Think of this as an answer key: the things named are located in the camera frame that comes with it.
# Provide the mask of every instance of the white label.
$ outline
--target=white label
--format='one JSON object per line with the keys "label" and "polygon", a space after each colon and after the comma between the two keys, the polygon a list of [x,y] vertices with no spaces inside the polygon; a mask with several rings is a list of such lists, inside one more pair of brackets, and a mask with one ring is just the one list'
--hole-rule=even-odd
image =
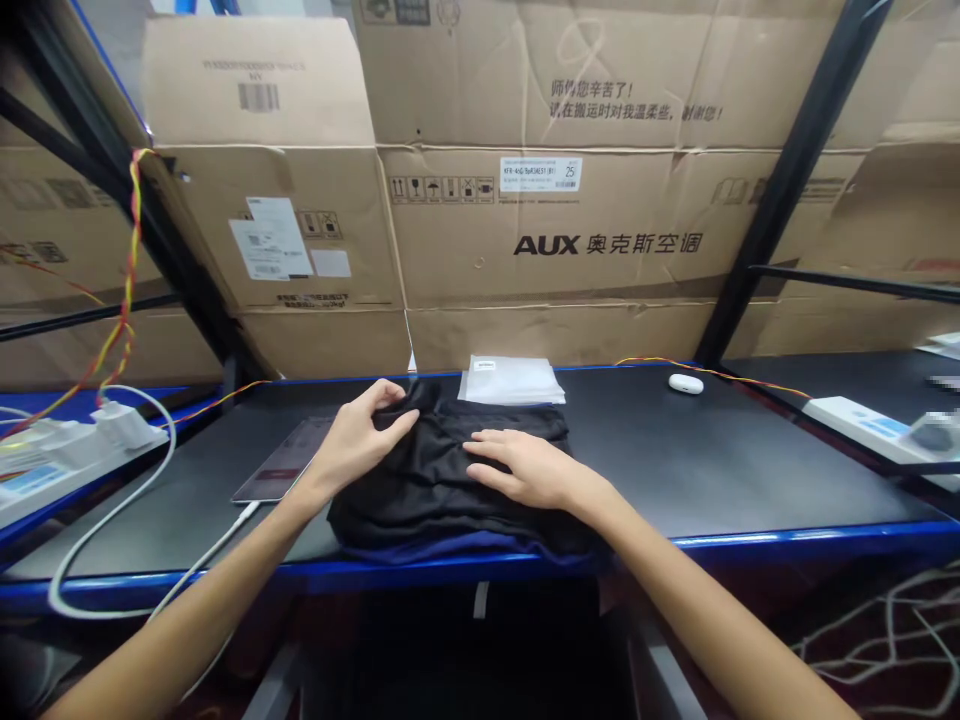
{"label": "white label", "polygon": [[350,257],[346,250],[311,250],[313,264],[320,277],[350,277]]}
{"label": "white label", "polygon": [[583,158],[500,158],[500,192],[577,192]]}
{"label": "white label", "polygon": [[273,233],[277,247],[283,252],[283,272],[287,275],[313,275],[290,198],[247,198],[247,207],[257,224]]}
{"label": "white label", "polygon": [[251,280],[290,279],[283,270],[283,250],[273,233],[265,232],[255,220],[231,220],[230,229]]}

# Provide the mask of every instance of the tangled white cord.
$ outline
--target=tangled white cord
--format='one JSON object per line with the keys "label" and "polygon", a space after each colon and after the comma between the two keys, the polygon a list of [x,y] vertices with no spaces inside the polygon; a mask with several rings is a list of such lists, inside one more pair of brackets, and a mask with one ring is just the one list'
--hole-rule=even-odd
{"label": "tangled white cord", "polygon": [[[73,564],[74,559],[76,559],[79,552],[83,549],[83,546],[86,545],[94,535],[96,535],[100,530],[102,530],[107,523],[113,520],[113,518],[115,518],[117,515],[123,512],[126,508],[128,508],[132,503],[134,503],[137,500],[137,498],[143,495],[143,493],[145,493],[147,489],[150,488],[151,485],[153,485],[153,483],[157,480],[157,478],[160,477],[163,471],[167,469],[167,465],[170,464],[170,460],[171,458],[173,458],[173,452],[177,447],[176,423],[174,423],[173,418],[170,416],[170,413],[167,412],[167,409],[163,405],[161,405],[157,400],[155,400],[153,397],[143,392],[142,390],[138,390],[137,388],[129,387],[127,385],[107,385],[106,387],[101,388],[100,392],[101,394],[103,394],[107,390],[126,390],[128,392],[132,392],[135,395],[139,395],[141,398],[152,403],[153,406],[157,408],[157,410],[163,416],[163,419],[166,421],[167,432],[169,433],[169,436],[170,436],[170,444],[167,446],[167,454],[164,456],[160,465],[157,466],[157,469],[154,470],[153,475],[151,475],[150,478],[145,483],[143,483],[143,485],[141,485],[133,493],[131,493],[126,500],[124,500],[119,505],[117,505],[113,510],[107,513],[106,516],[104,516],[96,525],[90,528],[83,535],[83,537],[81,537],[76,543],[74,543],[73,547],[70,548],[67,554],[64,555],[63,560],[60,561],[60,564],[57,566],[56,571],[53,573],[53,577],[50,579],[50,586],[47,589],[47,601],[50,603],[50,607],[52,607],[59,614],[65,617],[74,618],[76,620],[116,620],[120,618],[143,617],[144,615],[149,615],[150,617],[147,618],[147,622],[149,623],[157,615],[159,615],[163,611],[163,609],[167,607],[167,605],[169,605],[173,601],[173,599],[177,596],[177,593],[179,593],[180,589],[197,572],[199,572],[204,567],[204,565],[207,564],[207,562],[209,562],[210,558],[216,555],[220,551],[220,549],[223,548],[223,546],[226,545],[227,542],[229,542],[230,538],[233,537],[234,533],[237,532],[240,526],[243,525],[244,522],[246,522],[247,519],[257,511],[257,509],[260,507],[260,503],[258,502],[250,503],[249,505],[247,505],[246,508],[244,508],[244,511],[240,513],[240,516],[234,521],[233,525],[230,526],[227,532],[225,532],[220,537],[220,539],[217,540],[217,542],[214,543],[213,546],[211,546],[210,549],[207,550],[200,557],[200,559],[197,560],[197,562],[195,562],[193,566],[183,574],[180,580],[177,581],[177,584],[170,589],[170,592],[166,594],[166,596],[163,598],[163,600],[160,601],[160,603],[157,605],[156,608],[147,608],[144,610],[83,610],[82,608],[76,608],[76,607],[73,607],[72,605],[69,605],[63,599],[63,596],[61,594],[61,586],[63,585],[63,580],[67,575],[67,571],[69,571],[70,569],[70,565]],[[224,641],[223,645],[220,647],[220,650],[217,652],[216,656],[207,666],[206,670],[203,671],[203,674],[193,684],[193,686],[189,690],[187,690],[187,692],[184,694],[181,700],[188,697],[194,690],[197,689],[197,687],[200,686],[200,683],[204,681],[204,679],[207,677],[209,672],[213,669],[214,665],[216,665],[217,662],[220,660],[220,657],[223,655],[224,650],[226,650],[227,645],[230,643],[230,640],[232,638],[233,638],[233,633],[231,632],[230,635],[227,637],[227,639]]]}
{"label": "tangled white cord", "polygon": [[[942,605],[952,605],[960,603],[960,588],[952,588],[947,591],[940,597],[935,600],[929,599],[919,599],[919,598],[904,598],[900,597],[900,593],[909,590],[910,588],[915,588],[926,583],[935,581],[935,580],[945,580],[951,578],[960,578],[960,572],[951,572],[954,568],[960,567],[960,561],[955,561],[943,570],[927,570],[925,572],[919,573],[918,575],[913,576],[912,578],[905,580],[900,583],[892,590],[886,593],[886,595],[881,595],[876,598],[871,598],[867,602],[863,603],[859,607],[851,610],[843,617],[835,620],[827,625],[824,625],[819,630],[814,632],[812,635],[809,635],[798,644],[794,645],[791,649],[794,650],[801,660],[806,660],[806,651],[810,644],[815,641],[817,638],[821,637],[830,630],[834,630],[842,625],[846,624],[853,618],[857,617],[865,610],[873,606],[876,602],[882,602],[884,604],[884,622],[887,630],[885,637],[873,638],[867,640],[866,642],[860,643],[853,650],[848,652],[843,658],[836,658],[830,660],[821,660],[818,662],[810,663],[810,667],[822,675],[823,677],[829,678],[835,682],[841,683],[843,685],[859,685],[863,681],[877,675],[878,673],[884,672],[891,668],[895,667],[904,667],[909,665],[917,665],[922,663],[946,663],[950,665],[950,680],[947,683],[947,687],[944,690],[943,697],[940,699],[934,707],[932,708],[916,708],[916,707],[905,707],[899,705],[877,705],[873,707],[861,708],[859,712],[864,713],[904,713],[916,715],[918,717],[931,717],[937,718],[941,717],[953,704],[954,699],[956,698],[958,691],[960,691],[960,663],[957,661],[957,657],[950,651],[950,648],[947,647],[947,644],[943,641],[943,638],[940,636],[940,632],[946,630],[950,627],[955,627],[960,625],[960,620],[953,620],[943,622],[937,625],[931,625],[930,622],[923,616],[922,610],[942,606]],[[896,627],[894,623],[894,608],[896,605],[909,605],[911,606],[911,611],[916,616],[917,620],[924,626],[923,630],[918,630],[909,633],[903,633],[901,635],[896,634]],[[897,656],[897,642],[901,640],[912,640],[919,639],[922,637],[930,637],[943,651],[943,655],[936,656],[924,656],[918,658],[906,658],[900,659]],[[886,645],[887,646],[887,657],[883,660],[867,660],[860,657],[860,654],[865,650],[877,646],[877,645]],[[844,667],[846,665],[860,665],[866,666],[861,672],[850,676],[843,677],[836,675],[831,670]]]}

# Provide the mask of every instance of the aux logo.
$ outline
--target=aux logo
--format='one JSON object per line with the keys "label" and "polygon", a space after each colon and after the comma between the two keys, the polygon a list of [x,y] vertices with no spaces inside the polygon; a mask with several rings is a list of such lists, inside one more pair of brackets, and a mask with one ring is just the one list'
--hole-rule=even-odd
{"label": "aux logo", "polygon": [[574,235],[573,237],[569,235],[554,235],[553,244],[548,248],[546,235],[538,236],[536,245],[533,244],[533,236],[524,235],[520,238],[520,242],[517,243],[517,249],[513,251],[513,254],[563,255],[564,253],[570,253],[571,255],[579,255],[576,245],[579,239],[579,235]]}

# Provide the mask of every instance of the black garment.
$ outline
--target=black garment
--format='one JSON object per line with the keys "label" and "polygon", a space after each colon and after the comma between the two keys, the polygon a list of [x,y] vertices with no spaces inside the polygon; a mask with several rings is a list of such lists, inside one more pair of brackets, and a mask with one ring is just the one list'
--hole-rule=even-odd
{"label": "black garment", "polygon": [[414,408],[420,419],[413,430],[330,506],[328,519],[347,550],[429,543],[477,530],[527,538],[554,555],[586,555],[596,547],[594,532],[571,515],[528,508],[467,477],[474,462],[508,471],[463,449],[471,433],[485,428],[523,430],[569,453],[558,410],[441,400],[438,385],[421,381],[399,403],[375,413],[374,426],[382,430]]}

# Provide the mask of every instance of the power strip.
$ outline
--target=power strip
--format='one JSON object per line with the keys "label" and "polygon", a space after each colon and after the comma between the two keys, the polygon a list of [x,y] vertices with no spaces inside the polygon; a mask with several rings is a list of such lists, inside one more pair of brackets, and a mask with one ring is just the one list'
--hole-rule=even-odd
{"label": "power strip", "polygon": [[51,461],[0,483],[0,528],[22,520],[167,442],[167,433],[164,430],[150,428],[153,437],[140,447],[131,449],[105,438],[99,424],[83,427],[98,428],[95,433],[99,436],[98,439],[94,441],[91,438],[90,442],[99,443],[98,447],[103,448],[104,452],[97,454],[95,462],[79,469],[70,469],[64,464]]}
{"label": "power strip", "polygon": [[[843,433],[861,445],[902,465],[949,460],[920,447],[907,437],[910,426],[864,407],[845,397],[817,398],[803,406],[803,413]],[[932,483],[956,492],[960,475],[925,475]]]}

